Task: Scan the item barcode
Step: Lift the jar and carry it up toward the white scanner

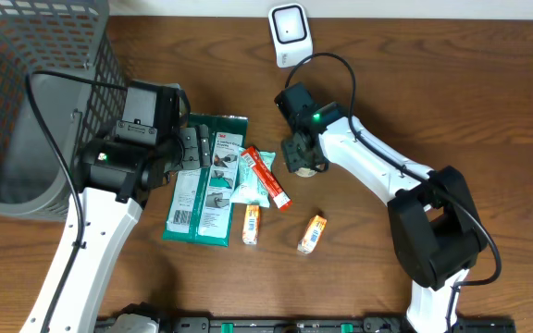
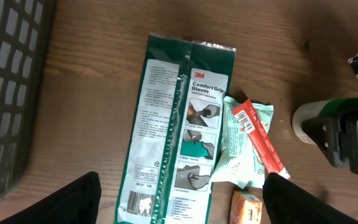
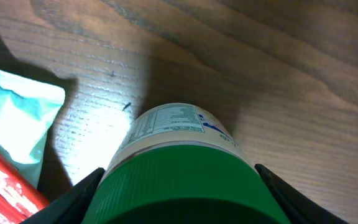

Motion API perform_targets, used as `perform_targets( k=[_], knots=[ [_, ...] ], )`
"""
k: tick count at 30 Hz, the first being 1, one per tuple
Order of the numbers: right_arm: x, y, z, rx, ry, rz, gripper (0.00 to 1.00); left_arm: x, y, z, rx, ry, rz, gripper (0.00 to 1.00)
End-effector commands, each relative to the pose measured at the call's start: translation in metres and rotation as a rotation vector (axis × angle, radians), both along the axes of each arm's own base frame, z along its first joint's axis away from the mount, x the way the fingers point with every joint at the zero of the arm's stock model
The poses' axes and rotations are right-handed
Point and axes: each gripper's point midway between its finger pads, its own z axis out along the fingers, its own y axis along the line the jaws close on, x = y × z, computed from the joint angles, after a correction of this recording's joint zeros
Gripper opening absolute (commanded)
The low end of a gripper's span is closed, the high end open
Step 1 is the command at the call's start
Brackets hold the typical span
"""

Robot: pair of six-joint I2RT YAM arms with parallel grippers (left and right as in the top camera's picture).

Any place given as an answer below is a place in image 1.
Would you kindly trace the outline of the green lid jar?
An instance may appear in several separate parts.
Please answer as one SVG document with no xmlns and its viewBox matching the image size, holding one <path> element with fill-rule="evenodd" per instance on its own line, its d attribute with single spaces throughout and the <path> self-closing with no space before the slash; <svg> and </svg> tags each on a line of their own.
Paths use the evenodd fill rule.
<svg viewBox="0 0 533 333">
<path fill-rule="evenodd" d="M 301 167 L 295 171 L 295 174 L 302 178 L 311 178 L 316 174 L 316 171 L 310 168 Z"/>
</svg>

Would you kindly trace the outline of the red white packet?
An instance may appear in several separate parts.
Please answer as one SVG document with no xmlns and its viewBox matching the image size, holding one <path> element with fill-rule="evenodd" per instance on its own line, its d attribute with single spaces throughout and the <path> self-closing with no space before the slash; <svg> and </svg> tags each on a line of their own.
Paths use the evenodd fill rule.
<svg viewBox="0 0 533 333">
<path fill-rule="evenodd" d="M 242 151 L 241 158 L 257 176 L 275 206 L 281 211 L 287 210 L 292 205 L 292 200 L 271 172 L 275 155 L 271 152 L 261 152 L 251 146 Z"/>
</svg>

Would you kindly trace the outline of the green sponge pack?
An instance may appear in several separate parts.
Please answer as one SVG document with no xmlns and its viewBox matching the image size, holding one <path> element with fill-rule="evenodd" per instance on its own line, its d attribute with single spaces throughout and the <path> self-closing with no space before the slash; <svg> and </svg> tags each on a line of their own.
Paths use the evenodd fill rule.
<svg viewBox="0 0 533 333">
<path fill-rule="evenodd" d="M 177 174 L 162 239 L 227 247 L 232 221 L 231 196 L 238 184 L 239 150 L 248 126 L 246 117 L 191 115 L 189 125 L 202 135 L 209 166 Z"/>
</svg>

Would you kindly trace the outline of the teal white snack pouch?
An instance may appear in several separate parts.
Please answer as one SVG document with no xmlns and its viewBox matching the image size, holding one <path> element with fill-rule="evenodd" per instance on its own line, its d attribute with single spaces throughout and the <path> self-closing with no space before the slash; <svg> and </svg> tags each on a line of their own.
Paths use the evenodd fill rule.
<svg viewBox="0 0 533 333">
<path fill-rule="evenodd" d="M 229 198 L 233 204 L 270 206 L 267 189 L 242 157 L 238 164 L 237 180 L 238 185 Z"/>
</svg>

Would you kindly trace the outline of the orange juice carton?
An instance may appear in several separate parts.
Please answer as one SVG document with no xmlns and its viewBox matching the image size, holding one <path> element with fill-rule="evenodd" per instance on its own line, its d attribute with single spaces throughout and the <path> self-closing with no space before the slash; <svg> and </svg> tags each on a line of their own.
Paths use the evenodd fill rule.
<svg viewBox="0 0 533 333">
<path fill-rule="evenodd" d="M 260 224 L 260 206 L 247 205 L 242 227 L 242 242 L 246 245 L 256 245 Z"/>
<path fill-rule="evenodd" d="M 327 219 L 322 216 L 312 217 L 308 222 L 304 235 L 298 242 L 297 250 L 304 254 L 311 253 L 317 246 L 327 222 Z"/>
</svg>

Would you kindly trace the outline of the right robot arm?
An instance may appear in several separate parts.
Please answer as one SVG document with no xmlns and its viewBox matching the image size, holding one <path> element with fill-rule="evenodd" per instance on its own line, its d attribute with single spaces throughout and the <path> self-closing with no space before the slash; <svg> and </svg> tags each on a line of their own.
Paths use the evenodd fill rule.
<svg viewBox="0 0 533 333">
<path fill-rule="evenodd" d="M 464 176 L 398 153 L 343 106 L 311 99 L 276 103 L 291 128 L 282 142 L 291 172 L 331 164 L 355 176 L 387 207 L 395 255 L 412 279 L 406 323 L 415 332 L 451 332 L 462 287 L 478 255 L 494 246 Z"/>
</svg>

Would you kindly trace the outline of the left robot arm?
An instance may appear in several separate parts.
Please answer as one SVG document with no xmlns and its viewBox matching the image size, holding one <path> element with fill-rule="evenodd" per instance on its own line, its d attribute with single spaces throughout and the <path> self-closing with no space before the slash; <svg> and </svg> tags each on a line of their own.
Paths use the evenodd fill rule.
<svg viewBox="0 0 533 333">
<path fill-rule="evenodd" d="M 74 191 L 64 232 L 22 329 L 92 332 L 118 255 L 150 190 L 172 171 L 208 167 L 206 125 L 176 129 L 163 142 L 97 138 L 81 153 L 83 187 Z"/>
</svg>

